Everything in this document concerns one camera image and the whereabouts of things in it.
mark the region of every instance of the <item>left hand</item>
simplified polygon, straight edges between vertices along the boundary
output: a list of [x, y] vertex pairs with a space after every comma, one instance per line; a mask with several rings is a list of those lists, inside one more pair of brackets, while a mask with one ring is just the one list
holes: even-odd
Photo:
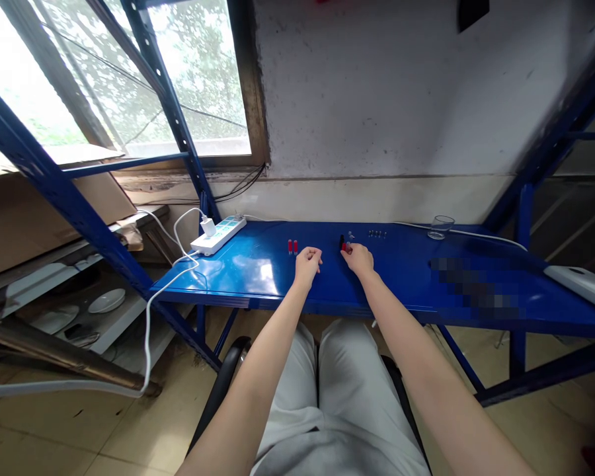
[[322, 250], [313, 247], [304, 248], [296, 257], [296, 279], [294, 284], [311, 288], [313, 278], [319, 273], [322, 264]]

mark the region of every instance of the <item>blue steel rack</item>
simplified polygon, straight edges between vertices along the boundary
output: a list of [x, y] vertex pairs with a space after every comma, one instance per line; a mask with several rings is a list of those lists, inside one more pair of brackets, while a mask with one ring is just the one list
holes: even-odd
[[[192, 184], [201, 202], [203, 212], [220, 221], [220, 212], [201, 166], [196, 148], [185, 122], [179, 100], [167, 76], [165, 64], [159, 53], [156, 36], [149, 21], [147, 10], [139, 11], [134, 2], [123, 1], [124, 10], [132, 31], [141, 45], [137, 50], [126, 35], [110, 9], [102, 0], [87, 0], [99, 19], [109, 29], [141, 74], [157, 93], [161, 105], [177, 141], [179, 154], [145, 159], [90, 165], [76, 169], [61, 170], [35, 140], [24, 124], [0, 98], [0, 152], [37, 188], [57, 211], [119, 272], [146, 301], [151, 297], [152, 279], [135, 261], [132, 255], [108, 230], [106, 224], [84, 199], [71, 179], [99, 173], [182, 159], [189, 172]], [[198, 306], [198, 332], [195, 332], [181, 315], [168, 303], [155, 302], [154, 309], [170, 326], [215, 370], [220, 368], [218, 352], [205, 343], [204, 306]]]
[[[175, 90], [167, 75], [163, 58], [159, 53], [157, 39], [147, 12], [148, 6], [174, 3], [178, 0], [121, 0], [122, 6], [138, 41], [138, 50], [123, 28], [114, 18], [103, 0], [87, 0], [100, 20], [109, 29], [141, 74], [157, 93], [168, 123], [174, 133], [180, 153], [146, 159], [131, 159], [116, 163], [91, 165], [63, 171], [44, 151], [32, 134], [18, 120], [0, 98], [0, 151], [7, 156], [19, 171], [59, 211], [98, 252], [148, 300], [153, 292], [153, 282], [131, 254], [119, 244], [105, 223], [92, 209], [88, 201], [74, 187], [71, 179], [109, 171], [182, 159], [190, 174], [200, 199], [201, 208], [216, 221], [220, 215], [212, 191], [206, 180], [192, 137], [180, 109]], [[574, 93], [566, 109], [552, 123], [549, 132], [537, 144], [526, 159], [508, 190], [485, 221], [485, 228], [492, 232], [501, 229], [508, 220], [516, 217], [515, 239], [528, 246], [531, 209], [534, 190], [561, 162], [575, 140], [595, 140], [595, 132], [584, 132], [595, 117], [595, 67]], [[225, 325], [216, 347], [210, 349], [205, 341], [205, 309], [198, 305], [197, 331], [168, 303], [157, 301], [154, 309], [193, 347], [215, 370], [220, 367], [218, 358], [231, 325], [237, 315], [234, 309]], [[477, 391], [477, 398], [484, 406], [492, 405], [536, 389], [559, 383], [569, 378], [595, 370], [595, 344], [576, 351], [544, 366], [525, 371], [526, 336], [524, 331], [511, 331], [510, 379], [485, 389], [467, 359], [445, 326], [440, 325], [449, 347], [461, 364]]]

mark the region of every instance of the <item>glass pane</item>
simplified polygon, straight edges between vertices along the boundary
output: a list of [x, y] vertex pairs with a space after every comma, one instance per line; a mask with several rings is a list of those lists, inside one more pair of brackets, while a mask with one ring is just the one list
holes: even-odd
[[184, 1], [149, 14], [198, 154], [251, 154], [226, 1]]
[[[119, 1], [106, 3], [134, 39]], [[115, 144], [130, 157], [178, 152], [156, 93], [88, 4], [32, 0], [32, 5]], [[69, 56], [81, 74], [76, 74]], [[132, 147], [136, 144], [149, 147]]]
[[1, 8], [0, 96], [42, 145], [87, 143]]

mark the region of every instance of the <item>white pants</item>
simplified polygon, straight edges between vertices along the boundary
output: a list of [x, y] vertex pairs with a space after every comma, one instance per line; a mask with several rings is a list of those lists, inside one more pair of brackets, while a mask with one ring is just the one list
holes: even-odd
[[352, 319], [332, 323], [322, 334], [318, 363], [319, 405], [315, 342], [299, 323], [271, 404], [258, 461], [280, 441], [317, 428], [347, 432], [375, 446], [402, 474], [429, 474], [366, 326]]

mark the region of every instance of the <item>white wall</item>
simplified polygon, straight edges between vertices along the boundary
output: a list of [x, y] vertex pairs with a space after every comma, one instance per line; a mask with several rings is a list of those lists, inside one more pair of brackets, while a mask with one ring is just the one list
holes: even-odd
[[[484, 180], [480, 176], [261, 180], [246, 193], [219, 204], [219, 209], [223, 216], [238, 212], [294, 221], [428, 223], [435, 215], [448, 215], [457, 223], [480, 223], [494, 204], [490, 197], [502, 193], [511, 180], [506, 175]], [[212, 191], [216, 196], [227, 194], [235, 185], [236, 182], [216, 182]], [[162, 192], [128, 192], [128, 196], [136, 204], [172, 197], [196, 198], [188, 183]], [[189, 208], [171, 206], [171, 217], [176, 220]], [[182, 234], [184, 242], [196, 236], [198, 219], [191, 215], [185, 223], [193, 226], [181, 228], [186, 230]]]
[[595, 1], [255, 0], [271, 177], [506, 174], [595, 46]]

